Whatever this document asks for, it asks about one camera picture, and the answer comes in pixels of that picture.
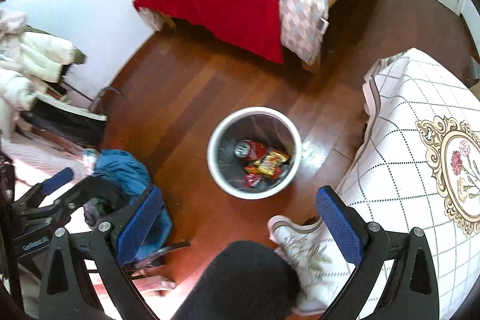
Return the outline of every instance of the white checkered tablecloth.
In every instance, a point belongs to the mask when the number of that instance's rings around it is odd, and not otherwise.
[[[480,102],[417,49],[379,60],[365,80],[366,141],[337,192],[367,222],[396,232],[424,230],[440,319],[448,320],[480,271]],[[333,262],[320,277],[338,292],[354,266],[339,260],[337,245],[322,229],[319,240]],[[392,264],[385,262],[361,318],[373,312]]]

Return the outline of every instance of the trash can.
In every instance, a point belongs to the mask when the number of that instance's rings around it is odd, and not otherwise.
[[[287,152],[287,174],[276,181],[246,185],[245,161],[234,153],[237,142],[251,139]],[[207,163],[215,182],[227,193],[242,199],[270,197],[289,185],[302,159],[302,142],[295,125],[282,113],[267,107],[247,107],[225,118],[213,132],[207,148]]]

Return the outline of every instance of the wooden floor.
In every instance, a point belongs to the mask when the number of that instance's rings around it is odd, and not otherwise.
[[[174,228],[170,242],[192,247],[158,272],[182,283],[167,296],[168,318],[227,243],[271,245],[266,222],[316,214],[318,187],[335,187],[361,144],[363,75],[379,58],[417,47],[466,82],[470,42],[462,20],[435,0],[339,0],[330,10],[320,75],[285,50],[281,66],[181,21],[155,34],[114,82],[104,148],[133,153],[162,188]],[[287,115],[303,140],[295,181],[276,196],[241,200],[223,192],[206,164],[208,139],[233,111],[268,106]]]

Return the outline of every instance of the wooden bed leg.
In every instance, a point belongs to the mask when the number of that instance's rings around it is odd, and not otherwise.
[[[318,55],[315,57],[315,61],[313,64],[307,64],[306,62],[302,61],[303,69],[315,75],[319,74],[321,58],[322,58],[322,49],[320,48],[320,51],[318,51]]]
[[[170,26],[171,28],[176,28],[177,25],[175,24],[175,22],[173,22],[172,18],[170,16],[167,16],[165,14],[163,14],[161,11],[159,12],[160,15],[162,16],[163,20],[165,21],[165,23]]]

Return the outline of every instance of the bed frame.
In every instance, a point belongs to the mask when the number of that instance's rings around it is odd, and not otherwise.
[[[332,7],[337,0],[331,0],[328,3],[328,7]],[[165,23],[170,26],[171,28],[176,27],[175,22],[173,22],[172,18],[170,16],[167,16],[163,13],[160,13],[162,16],[162,19],[165,21]],[[302,66],[303,69],[307,70],[308,72],[311,72],[312,74],[318,74],[320,72],[320,60],[322,58],[322,49],[320,48],[320,51],[318,52],[318,55],[315,57],[315,61],[313,64],[307,64],[306,62],[302,61]]]

